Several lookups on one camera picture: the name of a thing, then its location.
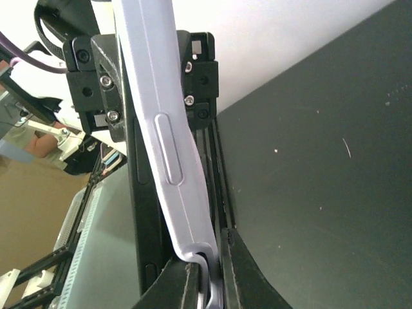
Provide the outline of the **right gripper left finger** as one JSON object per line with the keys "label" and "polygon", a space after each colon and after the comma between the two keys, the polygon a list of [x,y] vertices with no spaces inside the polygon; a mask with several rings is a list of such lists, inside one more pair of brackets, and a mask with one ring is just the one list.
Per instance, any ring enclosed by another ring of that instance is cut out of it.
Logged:
{"label": "right gripper left finger", "polygon": [[172,257],[133,308],[195,309],[198,307],[199,287],[199,265]]}

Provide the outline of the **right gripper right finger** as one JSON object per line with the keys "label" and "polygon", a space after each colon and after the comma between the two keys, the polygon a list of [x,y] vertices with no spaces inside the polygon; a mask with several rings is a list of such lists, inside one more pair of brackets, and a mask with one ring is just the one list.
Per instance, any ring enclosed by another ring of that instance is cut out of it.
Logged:
{"label": "right gripper right finger", "polygon": [[221,230],[221,273],[225,308],[290,308],[268,282],[236,229]]}

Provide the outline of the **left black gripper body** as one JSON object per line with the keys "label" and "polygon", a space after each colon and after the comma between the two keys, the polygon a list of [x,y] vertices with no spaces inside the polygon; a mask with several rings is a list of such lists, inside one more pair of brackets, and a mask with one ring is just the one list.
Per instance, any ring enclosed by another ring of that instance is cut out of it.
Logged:
{"label": "left black gripper body", "polygon": [[87,134],[106,130],[123,142],[130,121],[147,130],[159,116],[191,131],[209,126],[219,95],[213,34],[180,30],[166,45],[170,55],[143,35],[137,42],[108,34],[64,43],[71,99]]}

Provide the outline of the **dark smartphone from purple case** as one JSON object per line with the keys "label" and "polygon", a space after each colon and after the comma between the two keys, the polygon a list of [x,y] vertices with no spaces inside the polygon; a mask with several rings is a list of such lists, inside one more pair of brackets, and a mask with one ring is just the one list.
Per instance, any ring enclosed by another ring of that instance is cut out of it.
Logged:
{"label": "dark smartphone from purple case", "polygon": [[120,69],[138,282],[140,293],[144,294],[160,275],[171,249],[123,56],[120,57]]}

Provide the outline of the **phone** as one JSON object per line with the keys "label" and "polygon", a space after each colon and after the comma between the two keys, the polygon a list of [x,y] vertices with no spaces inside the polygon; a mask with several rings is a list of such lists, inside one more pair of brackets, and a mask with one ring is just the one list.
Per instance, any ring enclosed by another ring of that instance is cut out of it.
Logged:
{"label": "phone", "polygon": [[[167,55],[172,53],[166,45],[168,36],[177,34],[172,2],[114,1],[113,11],[119,39],[137,42],[143,35],[159,42]],[[222,308],[218,246],[205,175],[191,131],[159,116],[141,132],[173,249],[181,260],[201,268],[198,306]]]}

